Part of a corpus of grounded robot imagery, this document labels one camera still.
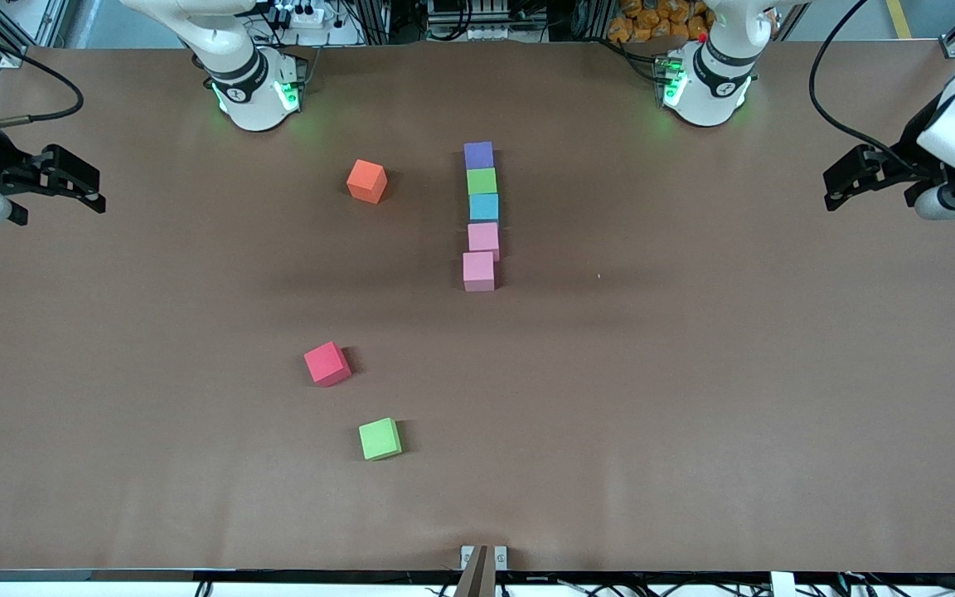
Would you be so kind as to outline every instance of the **green cube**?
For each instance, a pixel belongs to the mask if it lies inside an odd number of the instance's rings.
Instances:
[[[467,193],[485,194],[490,192],[497,192],[495,167],[467,170]]]
[[[367,460],[381,460],[402,453],[397,422],[392,419],[376,420],[360,426],[360,443],[363,445],[363,457]]]

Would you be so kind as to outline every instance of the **foam cube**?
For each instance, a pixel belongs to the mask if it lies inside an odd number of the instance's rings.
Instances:
[[[382,193],[385,192],[387,182],[385,167],[357,159],[346,184],[349,194],[356,199],[367,201],[367,203],[378,203],[382,201]]]
[[[403,451],[397,422],[392,419],[376,420],[360,426],[360,445],[367,460],[381,460]]]
[[[312,379],[323,388],[329,388],[334,383],[345,381],[352,377],[352,370],[345,360],[345,352],[333,342],[327,342],[321,347],[312,348],[304,353],[304,362],[308,364],[308,371]]]
[[[467,170],[467,193],[485,194],[493,192],[497,192],[495,167]]]
[[[463,253],[463,288],[467,292],[496,290],[491,250]]]
[[[466,160],[467,170],[481,170],[485,167],[492,167],[492,141],[464,143],[463,159]]]
[[[489,250],[492,260],[500,260],[500,224],[483,222],[467,226],[467,243],[471,252]]]
[[[494,192],[470,196],[471,222],[499,222],[500,196]]]

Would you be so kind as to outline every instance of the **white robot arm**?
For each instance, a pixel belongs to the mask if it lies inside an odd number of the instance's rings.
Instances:
[[[773,36],[765,11],[807,0],[706,0],[716,20],[705,41],[689,41],[670,58],[681,69],[662,91],[662,101],[687,122],[723,124],[743,105],[754,63]]]
[[[716,126],[727,121],[743,104],[754,63],[772,37],[765,11],[804,3],[706,0],[716,22],[705,41],[689,41],[668,56],[664,64],[674,68],[667,70],[671,83],[661,90],[663,104],[691,124]],[[856,194],[912,182],[905,200],[917,214],[929,220],[955,219],[955,76],[909,121],[898,143],[890,148],[875,143],[853,148],[823,174],[828,211]]]
[[[212,78],[220,109],[246,131],[266,131],[300,110],[306,61],[257,48],[242,21],[255,0],[122,0],[182,39]]]
[[[912,182],[905,201],[928,220],[955,220],[955,76],[887,148],[861,144],[823,173],[834,211],[850,197]]]

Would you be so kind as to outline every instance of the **pink cube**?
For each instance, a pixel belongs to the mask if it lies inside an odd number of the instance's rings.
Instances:
[[[345,381],[352,375],[352,370],[345,360],[345,352],[333,342],[305,352],[304,362],[308,364],[308,371],[312,372],[312,379],[323,388]]]
[[[467,292],[496,290],[496,275],[492,272],[492,251],[463,253],[463,288]]]
[[[492,260],[500,260],[500,224],[483,222],[467,225],[467,239],[470,241],[470,250],[491,250]]]

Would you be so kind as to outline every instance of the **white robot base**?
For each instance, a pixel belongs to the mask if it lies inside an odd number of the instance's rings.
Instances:
[[[289,56],[272,48],[258,51],[268,61],[268,78],[253,91],[249,101],[236,103],[213,86],[220,99],[220,110],[245,131],[268,131],[290,114],[299,112],[303,101],[307,61]]]
[[[712,90],[694,72],[695,52],[699,41],[689,41],[682,48],[668,53],[672,61],[679,61],[681,69],[673,82],[662,90],[662,104],[680,118],[697,126],[724,124],[746,101],[746,90],[753,78],[747,76],[742,84],[721,83]]]

